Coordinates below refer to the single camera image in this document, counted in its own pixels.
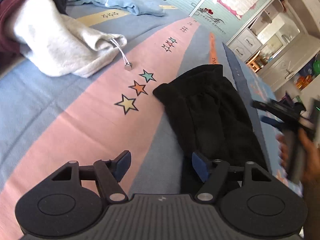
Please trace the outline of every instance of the white drawstring bag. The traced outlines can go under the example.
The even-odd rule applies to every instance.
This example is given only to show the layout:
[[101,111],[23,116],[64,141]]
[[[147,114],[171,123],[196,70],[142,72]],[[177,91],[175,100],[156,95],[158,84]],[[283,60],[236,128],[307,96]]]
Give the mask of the white drawstring bag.
[[127,39],[106,34],[58,12],[53,0],[26,0],[7,20],[7,35],[20,52],[48,76],[73,73],[89,77],[121,51]]

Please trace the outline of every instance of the teal star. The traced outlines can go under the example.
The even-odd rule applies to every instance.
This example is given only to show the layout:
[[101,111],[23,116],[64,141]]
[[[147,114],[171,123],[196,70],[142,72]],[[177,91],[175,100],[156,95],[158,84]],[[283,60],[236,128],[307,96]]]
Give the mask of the teal star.
[[148,73],[147,71],[143,70],[143,74],[139,74],[139,76],[142,76],[146,79],[146,82],[148,83],[150,80],[156,81],[152,76],[153,73]]
[[172,37],[170,37],[170,39],[168,39],[168,40],[170,40],[172,43],[177,43],[176,40]]

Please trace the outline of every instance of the light blue towel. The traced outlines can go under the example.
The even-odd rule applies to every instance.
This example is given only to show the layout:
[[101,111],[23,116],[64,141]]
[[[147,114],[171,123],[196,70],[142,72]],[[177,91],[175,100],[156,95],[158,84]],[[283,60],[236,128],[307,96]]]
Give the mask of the light blue towel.
[[114,8],[130,12],[133,15],[151,14],[163,16],[165,12],[157,4],[145,3],[141,0],[68,0],[68,5],[93,3],[96,6]]

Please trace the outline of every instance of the bed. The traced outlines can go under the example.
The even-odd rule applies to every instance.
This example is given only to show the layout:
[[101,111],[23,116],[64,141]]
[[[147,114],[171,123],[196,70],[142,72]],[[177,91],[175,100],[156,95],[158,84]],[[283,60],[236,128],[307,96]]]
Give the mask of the bed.
[[[91,76],[48,77],[24,60],[0,79],[0,238],[18,239],[18,199],[70,160],[92,165],[113,159],[123,150],[132,164],[121,181],[134,193],[179,192],[183,154],[162,104],[152,91],[202,64],[222,64],[223,74],[239,92],[249,113],[269,171],[300,194],[284,178],[278,164],[278,133],[260,122],[265,114],[250,101],[274,98],[233,52],[206,28],[162,0],[166,15],[134,16],[94,5],[67,7],[67,13],[94,29],[124,35],[133,69],[119,54]],[[94,185],[83,182],[93,189]]]

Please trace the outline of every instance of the black fabric bag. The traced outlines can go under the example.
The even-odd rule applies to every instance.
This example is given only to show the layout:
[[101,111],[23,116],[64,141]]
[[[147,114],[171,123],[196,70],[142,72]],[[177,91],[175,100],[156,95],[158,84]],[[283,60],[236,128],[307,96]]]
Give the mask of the black fabric bag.
[[185,156],[181,192],[195,194],[202,183],[192,168],[191,155],[222,159],[233,166],[254,161],[267,165],[244,103],[222,65],[202,65],[157,87],[153,94],[165,112]]

